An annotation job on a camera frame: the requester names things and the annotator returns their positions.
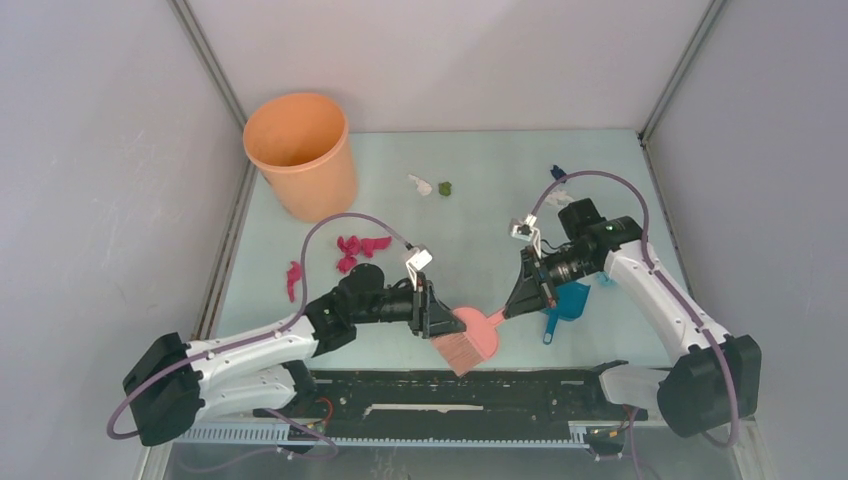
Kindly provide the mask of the pink hand brush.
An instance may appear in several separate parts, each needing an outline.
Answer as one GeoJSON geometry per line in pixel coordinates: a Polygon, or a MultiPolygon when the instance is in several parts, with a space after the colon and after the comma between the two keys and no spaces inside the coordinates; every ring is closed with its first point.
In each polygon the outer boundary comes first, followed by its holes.
{"type": "Polygon", "coordinates": [[[465,325],[465,331],[436,337],[431,344],[453,373],[463,377],[497,353],[500,344],[497,327],[505,320],[504,309],[487,315],[464,306],[453,309],[452,314],[465,325]]]}

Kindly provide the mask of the blue plastic dustpan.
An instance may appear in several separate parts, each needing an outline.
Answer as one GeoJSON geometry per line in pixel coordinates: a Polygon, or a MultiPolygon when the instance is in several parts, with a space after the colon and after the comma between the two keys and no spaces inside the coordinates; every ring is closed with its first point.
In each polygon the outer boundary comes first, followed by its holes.
{"type": "Polygon", "coordinates": [[[553,341],[560,321],[572,322],[580,318],[585,310],[591,287],[580,282],[570,282],[556,288],[556,305],[546,310],[547,323],[542,337],[545,345],[553,341]]]}

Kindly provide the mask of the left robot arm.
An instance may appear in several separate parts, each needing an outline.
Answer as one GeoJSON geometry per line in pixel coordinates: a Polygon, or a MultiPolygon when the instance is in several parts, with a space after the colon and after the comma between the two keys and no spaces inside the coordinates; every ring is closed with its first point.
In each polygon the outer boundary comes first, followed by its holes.
{"type": "Polygon", "coordinates": [[[306,360],[353,342],[360,324],[396,322],[424,340],[466,329],[424,275],[388,285],[379,267],[360,264],[300,315],[219,339],[162,335],[123,380],[135,434],[156,446],[228,414],[285,409],[304,416],[316,403],[306,360]]]}

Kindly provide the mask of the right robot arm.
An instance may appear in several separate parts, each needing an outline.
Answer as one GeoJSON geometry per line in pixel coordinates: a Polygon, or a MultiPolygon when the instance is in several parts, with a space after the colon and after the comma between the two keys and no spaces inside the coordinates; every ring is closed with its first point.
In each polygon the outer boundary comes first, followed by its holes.
{"type": "Polygon", "coordinates": [[[512,221],[511,236],[528,244],[505,318],[553,307],[558,287],[603,272],[648,321],[672,364],[668,371],[604,365],[581,392],[585,411],[606,418],[620,405],[654,410],[683,438],[754,415],[762,365],[757,342],[729,333],[685,293],[633,218],[606,219],[589,199],[567,205],[558,218],[568,240],[549,254],[541,250],[536,216],[512,221]]]}

